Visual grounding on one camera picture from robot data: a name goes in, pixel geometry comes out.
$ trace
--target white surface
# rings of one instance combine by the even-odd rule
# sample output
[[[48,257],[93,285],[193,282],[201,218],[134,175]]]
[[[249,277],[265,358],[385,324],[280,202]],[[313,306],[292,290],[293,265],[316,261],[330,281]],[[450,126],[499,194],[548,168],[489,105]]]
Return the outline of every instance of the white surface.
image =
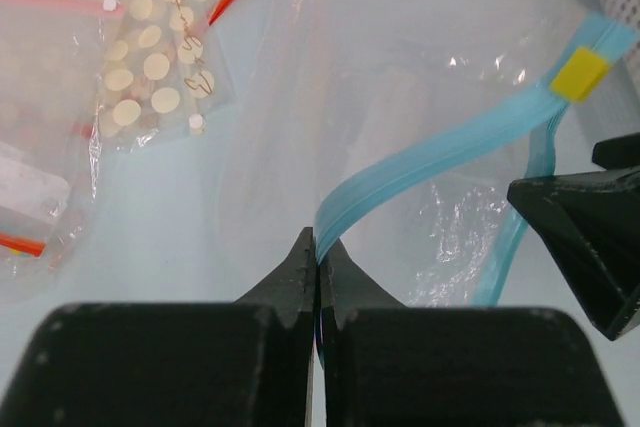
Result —
[[[265,0],[243,0],[220,25],[239,94],[251,73],[266,8]],[[564,120],[558,134],[559,172],[591,169],[592,142],[604,132],[640,130],[633,96],[617,91],[625,86],[624,79],[610,80],[594,97],[600,102],[585,104]],[[610,105],[612,91],[615,102]],[[600,111],[607,109],[606,115],[592,115],[597,106]],[[56,305],[83,300],[226,301],[259,280],[255,272],[265,266],[233,266],[223,258],[211,220],[234,118],[234,109],[227,109],[208,117],[203,136],[105,163],[112,180],[103,190],[100,215],[56,285],[29,301],[0,307],[0,385],[10,380],[38,321]],[[606,125],[600,123],[603,118]],[[515,259],[502,304],[551,306],[572,314],[591,338],[628,423],[640,425],[635,398],[640,385],[640,330],[616,343],[600,336],[532,232]],[[316,372],[318,390],[320,377]],[[323,425],[321,409],[315,409],[314,419],[315,425]]]

